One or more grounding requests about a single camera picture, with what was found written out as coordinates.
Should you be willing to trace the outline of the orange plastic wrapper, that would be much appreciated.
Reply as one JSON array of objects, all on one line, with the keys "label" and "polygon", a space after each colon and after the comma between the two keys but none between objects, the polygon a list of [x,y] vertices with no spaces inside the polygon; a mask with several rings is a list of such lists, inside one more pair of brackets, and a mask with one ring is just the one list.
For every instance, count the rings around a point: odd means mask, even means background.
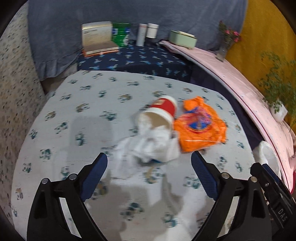
[{"label": "orange plastic wrapper", "polygon": [[226,143],[226,124],[202,97],[185,100],[183,107],[185,112],[174,122],[182,152],[194,152]]}]

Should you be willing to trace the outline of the green leafy plant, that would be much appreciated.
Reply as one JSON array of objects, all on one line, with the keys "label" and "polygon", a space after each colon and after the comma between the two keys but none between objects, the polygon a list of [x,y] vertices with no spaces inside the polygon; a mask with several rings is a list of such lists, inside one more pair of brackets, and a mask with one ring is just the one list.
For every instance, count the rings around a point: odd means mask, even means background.
[{"label": "green leafy plant", "polygon": [[295,115],[295,60],[274,52],[264,51],[261,53],[263,63],[269,63],[267,74],[259,81],[263,89],[263,100],[269,107],[279,112],[283,105],[288,114]]}]

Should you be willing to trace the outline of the white plant pot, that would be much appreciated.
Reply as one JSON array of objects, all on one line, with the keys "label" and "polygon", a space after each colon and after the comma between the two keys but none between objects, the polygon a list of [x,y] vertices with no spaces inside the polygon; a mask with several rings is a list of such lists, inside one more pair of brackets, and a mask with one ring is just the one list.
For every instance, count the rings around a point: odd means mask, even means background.
[{"label": "white plant pot", "polygon": [[280,101],[278,103],[275,103],[272,107],[269,108],[271,115],[277,122],[281,122],[285,119],[285,116],[287,115],[288,111],[286,107],[283,105],[283,103]]}]

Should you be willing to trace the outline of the navy print cloth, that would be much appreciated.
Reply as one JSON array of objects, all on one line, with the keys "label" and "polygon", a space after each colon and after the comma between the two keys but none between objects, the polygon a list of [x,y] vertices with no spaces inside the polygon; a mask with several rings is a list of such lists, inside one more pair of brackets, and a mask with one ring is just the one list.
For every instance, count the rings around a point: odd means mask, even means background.
[{"label": "navy print cloth", "polygon": [[193,64],[160,45],[138,47],[132,43],[114,53],[91,57],[81,54],[77,70],[130,72],[189,82]]}]

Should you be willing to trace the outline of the pink tablecloth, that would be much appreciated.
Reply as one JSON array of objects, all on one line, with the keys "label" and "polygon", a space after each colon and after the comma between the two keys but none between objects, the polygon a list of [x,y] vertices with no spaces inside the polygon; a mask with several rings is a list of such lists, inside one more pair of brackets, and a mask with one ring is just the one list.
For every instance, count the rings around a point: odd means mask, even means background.
[{"label": "pink tablecloth", "polygon": [[263,95],[228,61],[219,61],[212,52],[199,48],[188,49],[168,41],[160,41],[170,52],[180,54],[192,61],[222,84],[259,129],[261,135],[273,148],[280,163],[282,179],[290,192],[295,187],[295,166],[292,156],[295,134],[285,122],[277,122],[268,105],[263,101]]}]

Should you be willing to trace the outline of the white tissue paper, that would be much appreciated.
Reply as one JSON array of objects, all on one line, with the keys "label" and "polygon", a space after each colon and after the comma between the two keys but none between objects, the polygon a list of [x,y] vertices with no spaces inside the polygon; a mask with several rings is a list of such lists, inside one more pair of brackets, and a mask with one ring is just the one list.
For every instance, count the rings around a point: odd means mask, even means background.
[{"label": "white tissue paper", "polygon": [[143,166],[153,161],[166,163],[177,159],[180,154],[179,134],[167,126],[159,115],[157,125],[146,113],[138,117],[137,135],[122,139],[113,150],[111,176],[127,179]]}]

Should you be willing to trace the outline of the glass vase with pink flowers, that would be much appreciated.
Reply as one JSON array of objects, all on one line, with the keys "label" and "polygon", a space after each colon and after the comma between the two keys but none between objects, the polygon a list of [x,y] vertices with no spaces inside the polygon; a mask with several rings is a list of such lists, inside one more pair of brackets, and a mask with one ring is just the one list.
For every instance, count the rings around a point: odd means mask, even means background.
[{"label": "glass vase with pink flowers", "polygon": [[222,42],[216,54],[216,59],[223,62],[229,48],[233,43],[237,43],[241,40],[241,35],[239,32],[227,26],[223,21],[219,22],[219,31],[222,35]]}]

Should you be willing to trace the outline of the panda print tablecloth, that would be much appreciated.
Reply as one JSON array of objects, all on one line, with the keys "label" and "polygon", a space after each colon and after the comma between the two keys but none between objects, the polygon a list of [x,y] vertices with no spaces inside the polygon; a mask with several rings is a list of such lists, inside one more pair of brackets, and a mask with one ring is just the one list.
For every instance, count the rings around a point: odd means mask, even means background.
[{"label": "panda print tablecloth", "polygon": [[137,134],[136,119],[157,98],[177,102],[200,96],[225,121],[227,139],[203,151],[207,162],[233,178],[247,179],[254,157],[240,121],[224,95],[169,78],[112,71],[79,71],[47,101],[23,142],[16,162],[11,208],[16,230],[27,235],[34,195],[43,178],[63,180],[100,153],[108,167],[93,196],[90,214],[108,240],[191,240],[209,214],[209,198],[189,153],[115,179],[118,143]]}]

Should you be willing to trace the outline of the green carton box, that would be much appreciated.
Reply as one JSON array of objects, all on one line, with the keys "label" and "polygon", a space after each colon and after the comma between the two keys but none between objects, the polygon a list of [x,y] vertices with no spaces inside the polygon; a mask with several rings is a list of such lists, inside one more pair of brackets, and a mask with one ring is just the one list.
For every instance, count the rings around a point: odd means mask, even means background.
[{"label": "green carton box", "polygon": [[128,45],[130,39],[130,23],[112,23],[111,40],[119,47]]}]

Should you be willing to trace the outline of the green tin box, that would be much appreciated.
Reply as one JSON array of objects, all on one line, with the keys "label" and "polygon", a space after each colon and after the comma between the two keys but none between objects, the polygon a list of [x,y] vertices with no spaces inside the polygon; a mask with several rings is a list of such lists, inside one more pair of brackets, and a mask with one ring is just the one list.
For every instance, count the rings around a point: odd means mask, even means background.
[{"label": "green tin box", "polygon": [[174,45],[193,49],[196,46],[197,38],[192,34],[188,34],[182,31],[171,31],[169,42]]}]

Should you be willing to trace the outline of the white jar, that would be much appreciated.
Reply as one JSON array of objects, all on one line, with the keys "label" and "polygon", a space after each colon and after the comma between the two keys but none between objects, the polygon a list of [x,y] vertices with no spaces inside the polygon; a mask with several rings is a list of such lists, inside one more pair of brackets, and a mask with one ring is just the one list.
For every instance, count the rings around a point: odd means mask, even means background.
[{"label": "white jar", "polygon": [[156,39],[158,29],[159,25],[148,23],[146,37],[150,39]]}]

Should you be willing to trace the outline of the yellow curtain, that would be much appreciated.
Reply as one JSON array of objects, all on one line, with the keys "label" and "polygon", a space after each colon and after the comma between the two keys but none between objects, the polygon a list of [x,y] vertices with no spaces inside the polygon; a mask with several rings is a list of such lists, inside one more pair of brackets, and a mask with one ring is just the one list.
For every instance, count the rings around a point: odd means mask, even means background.
[{"label": "yellow curtain", "polygon": [[288,62],[295,61],[295,33],[272,1],[249,1],[241,37],[226,59],[264,92],[259,82],[269,73],[273,62],[261,54],[271,52]]}]

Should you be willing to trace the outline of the trash bin with white bag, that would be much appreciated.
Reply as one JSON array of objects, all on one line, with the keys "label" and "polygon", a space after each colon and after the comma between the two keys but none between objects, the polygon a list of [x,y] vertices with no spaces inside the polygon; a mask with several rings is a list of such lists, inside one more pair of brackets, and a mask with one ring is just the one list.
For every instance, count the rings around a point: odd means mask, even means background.
[{"label": "trash bin with white bag", "polygon": [[259,145],[252,150],[252,152],[255,162],[269,165],[273,172],[281,178],[280,162],[275,151],[268,142],[261,141]]}]

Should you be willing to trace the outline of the blue sofa cover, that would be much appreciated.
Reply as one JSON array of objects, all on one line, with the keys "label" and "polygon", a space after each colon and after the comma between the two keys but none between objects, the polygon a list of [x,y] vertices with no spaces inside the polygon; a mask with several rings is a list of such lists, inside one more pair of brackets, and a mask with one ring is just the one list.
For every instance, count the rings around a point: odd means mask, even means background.
[{"label": "blue sofa cover", "polygon": [[29,1],[30,46],[40,80],[56,77],[82,50],[82,25],[111,22],[121,41],[137,39],[140,24],[156,24],[156,40],[171,31],[197,38],[203,50],[220,47],[219,22],[241,31],[247,1]]}]

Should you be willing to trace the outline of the beige book box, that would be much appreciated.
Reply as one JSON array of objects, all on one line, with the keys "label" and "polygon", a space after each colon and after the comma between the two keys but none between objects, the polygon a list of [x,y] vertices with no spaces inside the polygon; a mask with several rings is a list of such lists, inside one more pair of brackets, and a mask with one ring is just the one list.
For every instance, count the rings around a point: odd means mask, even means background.
[{"label": "beige book box", "polygon": [[82,48],[85,57],[119,50],[119,46],[112,41],[112,28],[111,21],[82,24]]}]

